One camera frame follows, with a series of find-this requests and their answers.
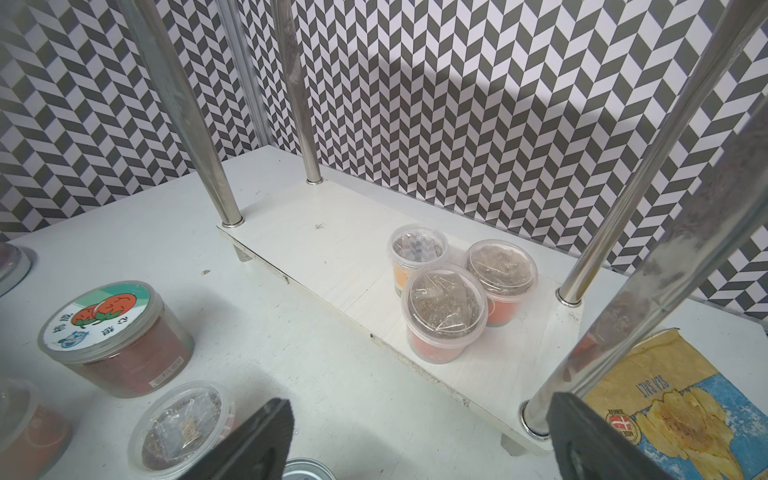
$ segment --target metal tin lid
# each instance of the metal tin lid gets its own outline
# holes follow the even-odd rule
[[[38,345],[60,363],[93,362],[139,339],[164,309],[160,295],[147,283],[110,283],[61,308],[40,330]]]
[[[293,458],[286,462],[283,480],[336,480],[336,477],[317,460]]]
[[[10,243],[0,243],[0,296],[21,282],[32,267],[27,254]]]
[[[448,249],[448,239],[443,232],[420,223],[396,229],[387,243],[387,253],[392,260],[414,269],[446,258]]]
[[[149,478],[178,478],[229,435],[235,403],[223,386],[189,382],[158,399],[128,441],[128,463]]]
[[[503,240],[473,244],[464,254],[463,264],[492,300],[518,302],[538,283],[538,269],[531,256]]]

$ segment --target printed label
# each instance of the printed label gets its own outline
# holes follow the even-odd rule
[[[640,428],[637,427],[637,423],[629,415],[624,413],[624,410],[609,409],[605,420],[634,445],[640,443]]]
[[[181,358],[181,357],[177,358],[177,359],[176,359],[176,361],[175,361],[175,362],[174,362],[174,363],[173,363],[171,366],[169,366],[168,368],[166,368],[166,369],[165,369],[165,370],[164,370],[164,371],[163,371],[163,372],[162,372],[160,375],[158,375],[156,379],[154,379],[154,380],[152,380],[151,382],[149,382],[149,385],[150,385],[152,388],[155,388],[155,387],[157,387],[158,385],[162,384],[163,382],[165,382],[165,380],[166,380],[166,379],[167,379],[169,376],[173,375],[173,374],[174,374],[174,372],[175,372],[176,370],[178,370],[178,369],[179,369],[179,367],[180,367],[180,366],[182,366],[183,364],[184,364],[184,359],[183,359],[183,358]]]
[[[45,327],[43,342],[51,350],[79,350],[123,331],[149,304],[149,291],[136,283],[104,286],[86,293]]]

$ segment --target chip bag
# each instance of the chip bag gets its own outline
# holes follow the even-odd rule
[[[768,480],[768,416],[676,329],[636,345],[584,401],[675,478]]]

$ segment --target cartoon tomato label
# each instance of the cartoon tomato label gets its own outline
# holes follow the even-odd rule
[[[103,342],[133,323],[147,309],[149,296],[147,288],[136,283],[92,290],[56,313],[45,326],[43,342],[58,351]]]

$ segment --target white table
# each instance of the white table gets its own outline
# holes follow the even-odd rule
[[[266,185],[303,176],[298,157],[272,147],[224,167],[241,206]],[[468,242],[506,235],[334,170],[323,168],[323,175]],[[46,478],[130,478],[125,449],[135,422],[169,388],[193,379],[229,387],[243,418],[273,396],[290,399],[296,417],[290,456],[317,458],[339,480],[558,477],[553,456],[509,456],[495,429],[373,345],[340,313],[257,262],[238,261],[212,227],[216,219],[191,174],[13,242],[37,258],[27,278],[0,298],[0,376],[35,382],[75,428]],[[525,247],[555,280],[573,265],[563,253]],[[37,335],[71,298],[129,279],[154,286],[197,345],[169,386],[114,399],[40,352]],[[585,298],[582,329],[623,281],[601,271]],[[680,327],[768,412],[768,340],[759,325],[688,300],[664,326]]]

